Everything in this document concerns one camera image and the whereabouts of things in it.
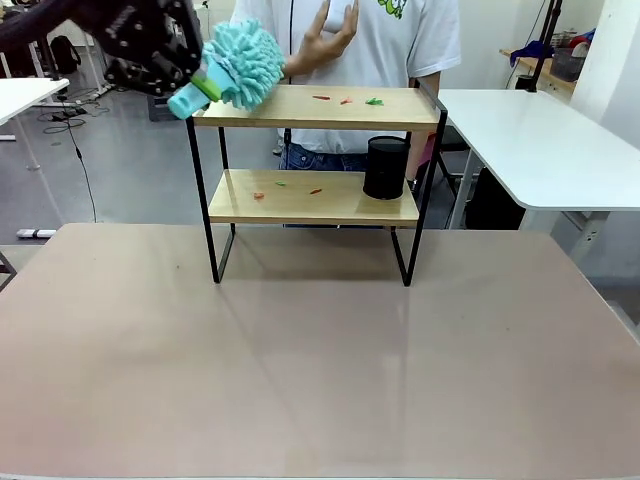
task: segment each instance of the robotic arm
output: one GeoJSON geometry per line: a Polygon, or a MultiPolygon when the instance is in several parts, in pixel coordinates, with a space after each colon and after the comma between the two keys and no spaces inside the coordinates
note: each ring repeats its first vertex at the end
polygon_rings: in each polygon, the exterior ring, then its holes
{"type": "Polygon", "coordinates": [[[202,38],[191,0],[44,0],[0,24],[0,51],[35,41],[67,19],[115,57],[106,77],[116,85],[173,93],[200,68],[202,38]]]}

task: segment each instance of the blue microfiber duster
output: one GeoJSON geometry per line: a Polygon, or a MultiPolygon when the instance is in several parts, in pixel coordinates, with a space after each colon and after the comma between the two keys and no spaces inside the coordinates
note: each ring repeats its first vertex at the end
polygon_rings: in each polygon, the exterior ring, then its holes
{"type": "Polygon", "coordinates": [[[282,79],[284,63],[275,39],[257,20],[220,23],[202,49],[202,67],[169,99],[169,109],[183,120],[211,101],[253,110],[282,79]]]}

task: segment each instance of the white t-shirt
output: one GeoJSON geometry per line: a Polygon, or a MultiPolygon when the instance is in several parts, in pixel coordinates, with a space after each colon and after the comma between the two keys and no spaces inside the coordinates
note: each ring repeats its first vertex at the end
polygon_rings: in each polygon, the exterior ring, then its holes
{"type": "MultiPolygon", "coordinates": [[[[286,56],[292,1],[296,53],[322,0],[237,0],[231,21],[257,18],[286,56]]],[[[358,32],[342,56],[292,83],[407,87],[410,78],[458,65],[459,37],[458,0],[360,0],[358,32]]],[[[296,129],[292,142],[316,153],[366,153],[368,140],[385,134],[393,133],[296,129]]]]}

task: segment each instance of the debris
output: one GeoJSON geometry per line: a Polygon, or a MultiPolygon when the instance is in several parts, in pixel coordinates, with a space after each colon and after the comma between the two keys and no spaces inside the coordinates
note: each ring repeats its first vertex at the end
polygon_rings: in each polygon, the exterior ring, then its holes
{"type": "Polygon", "coordinates": [[[379,98],[376,98],[376,97],[370,98],[369,100],[367,100],[364,103],[366,103],[367,105],[384,106],[384,102],[382,100],[380,100],[379,98]]]}

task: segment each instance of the bottom shelf board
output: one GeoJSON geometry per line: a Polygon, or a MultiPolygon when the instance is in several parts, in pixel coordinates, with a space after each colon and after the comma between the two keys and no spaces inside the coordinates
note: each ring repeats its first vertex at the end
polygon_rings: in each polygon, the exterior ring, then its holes
{"type": "Polygon", "coordinates": [[[396,200],[376,200],[362,191],[363,184],[360,172],[225,170],[209,218],[212,223],[417,224],[418,209],[407,185],[396,200]],[[322,191],[311,194],[318,189],[322,191]],[[258,192],[264,198],[255,199],[258,192]]]}

